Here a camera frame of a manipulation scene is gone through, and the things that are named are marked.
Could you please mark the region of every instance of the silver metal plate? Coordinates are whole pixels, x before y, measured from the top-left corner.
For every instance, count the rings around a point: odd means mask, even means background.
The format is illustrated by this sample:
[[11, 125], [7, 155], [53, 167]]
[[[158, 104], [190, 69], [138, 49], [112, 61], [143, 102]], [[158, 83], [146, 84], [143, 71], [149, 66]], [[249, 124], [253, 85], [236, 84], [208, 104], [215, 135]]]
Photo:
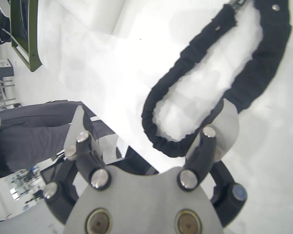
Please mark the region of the silver metal plate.
[[234, 145], [239, 136], [240, 124], [236, 106], [224, 99], [222, 111], [209, 126], [216, 131], [215, 161], [218, 162]]
[[203, 189], [182, 191], [177, 184], [181, 167], [163, 174], [137, 176], [115, 166], [107, 166], [112, 182], [104, 191], [88, 186], [69, 216], [63, 234], [86, 233], [85, 222], [97, 208], [112, 218], [111, 234], [173, 234], [176, 215], [183, 209], [194, 211], [202, 223], [202, 234], [223, 234], [217, 214]]
[[[77, 135], [81, 132], [87, 131], [83, 125], [84, 109], [82, 106], [77, 106], [72, 123], [69, 127], [65, 142], [64, 142], [64, 151], [72, 145], [76, 144]], [[94, 151], [98, 153], [99, 156], [102, 156], [102, 152], [95, 139], [92, 137], [91, 146]]]

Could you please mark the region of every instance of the metal bolt head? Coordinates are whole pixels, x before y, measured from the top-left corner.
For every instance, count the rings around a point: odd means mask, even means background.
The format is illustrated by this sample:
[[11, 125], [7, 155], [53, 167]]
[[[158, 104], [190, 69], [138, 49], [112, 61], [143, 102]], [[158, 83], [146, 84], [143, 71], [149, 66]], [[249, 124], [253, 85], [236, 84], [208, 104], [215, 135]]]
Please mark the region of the metal bolt head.
[[50, 182], [49, 184], [47, 184], [45, 188], [43, 189], [43, 193], [42, 193], [44, 198], [46, 199], [52, 198], [56, 194], [57, 188], [58, 186], [55, 182]]
[[272, 6], [272, 9], [273, 9], [274, 11], [280, 11], [280, 6], [279, 6], [278, 4], [274, 4], [274, 5]]
[[216, 131], [212, 127], [209, 127], [209, 126], [205, 126], [203, 128], [203, 133], [207, 137], [216, 137]]
[[110, 215], [104, 209], [91, 213], [86, 224], [88, 234], [107, 234], [111, 229], [110, 226]]
[[194, 189], [198, 185], [196, 175], [190, 170], [182, 170], [179, 175], [181, 185], [186, 189]]
[[83, 131], [77, 135], [76, 141], [78, 143], [82, 143], [82, 142], [85, 142], [88, 139], [88, 137], [89, 137], [89, 133], [86, 131]]
[[76, 145], [71, 145], [67, 147], [66, 149], [64, 149], [64, 154], [66, 158], [69, 160], [73, 160], [76, 158], [76, 152], [77, 152]]
[[182, 210], [176, 215], [175, 230], [178, 234], [201, 234], [200, 219], [193, 211]]
[[235, 184], [232, 188], [233, 196], [239, 201], [246, 201], [247, 199], [247, 192], [244, 186], [240, 184]]
[[98, 169], [91, 177], [91, 185], [96, 189], [103, 188], [109, 181], [109, 177], [106, 169]]

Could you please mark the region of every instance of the green metal frame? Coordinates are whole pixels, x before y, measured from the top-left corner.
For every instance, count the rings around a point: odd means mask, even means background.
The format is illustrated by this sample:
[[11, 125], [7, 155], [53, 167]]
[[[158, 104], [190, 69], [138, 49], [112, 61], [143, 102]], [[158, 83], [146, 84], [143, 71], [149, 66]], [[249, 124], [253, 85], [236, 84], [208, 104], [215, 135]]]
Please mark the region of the green metal frame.
[[[41, 61], [37, 51], [37, 16], [38, 16], [38, 0], [29, 0], [28, 4], [28, 42], [19, 37], [18, 32], [22, 28], [19, 15], [20, 0], [10, 0], [11, 7], [11, 42], [12, 48], [22, 59], [31, 72], [34, 72], [41, 66]], [[28, 56], [28, 60], [17, 50], [19, 46]]]

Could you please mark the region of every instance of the black cable sleeve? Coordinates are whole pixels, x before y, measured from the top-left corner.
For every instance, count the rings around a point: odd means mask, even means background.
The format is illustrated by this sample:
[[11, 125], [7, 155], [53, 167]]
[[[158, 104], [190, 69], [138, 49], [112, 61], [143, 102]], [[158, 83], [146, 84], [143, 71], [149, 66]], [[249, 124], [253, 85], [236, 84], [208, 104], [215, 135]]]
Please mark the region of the black cable sleeve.
[[254, 6], [261, 15], [262, 41], [223, 95], [238, 112], [247, 109], [274, 78], [292, 29], [288, 0], [255, 0]]
[[248, 108], [267, 88], [276, 74], [291, 33], [288, 0], [254, 0], [254, 6], [261, 15], [260, 25], [263, 38], [242, 72], [235, 78], [217, 106], [205, 118], [200, 127], [186, 135], [179, 142], [168, 141], [156, 136], [157, 126], [153, 123], [156, 103], [168, 93], [169, 87], [191, 70], [206, 55], [207, 49], [222, 35], [236, 25], [234, 10], [224, 5], [218, 15], [181, 52], [174, 67], [151, 89], [142, 112], [142, 126], [153, 147], [170, 157], [185, 156], [202, 126], [211, 123], [222, 110], [226, 98], [236, 107], [238, 113]]
[[190, 45], [181, 52], [175, 65], [151, 89], [145, 101], [141, 116], [144, 132], [153, 143], [153, 147], [169, 157], [185, 156], [199, 129], [186, 135], [179, 142], [168, 141], [164, 137], [157, 136], [157, 126], [153, 123], [153, 111], [156, 103], [163, 99], [172, 85], [202, 60], [208, 48], [236, 25], [234, 16], [233, 8], [225, 4], [216, 17], [212, 19], [212, 22], [199, 35], [194, 37]]

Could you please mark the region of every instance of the gray pants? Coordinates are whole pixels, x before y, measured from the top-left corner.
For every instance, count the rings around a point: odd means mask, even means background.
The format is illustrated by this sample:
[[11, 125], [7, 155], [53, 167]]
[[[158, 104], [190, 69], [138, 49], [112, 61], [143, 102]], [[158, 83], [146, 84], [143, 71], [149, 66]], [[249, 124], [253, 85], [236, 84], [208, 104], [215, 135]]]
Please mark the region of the gray pants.
[[[32, 167], [61, 151], [78, 105], [85, 111], [85, 129], [93, 133], [90, 117], [95, 114], [82, 102], [56, 101], [1, 111], [0, 149], [10, 170]], [[113, 133], [102, 122], [99, 125], [97, 138]]]

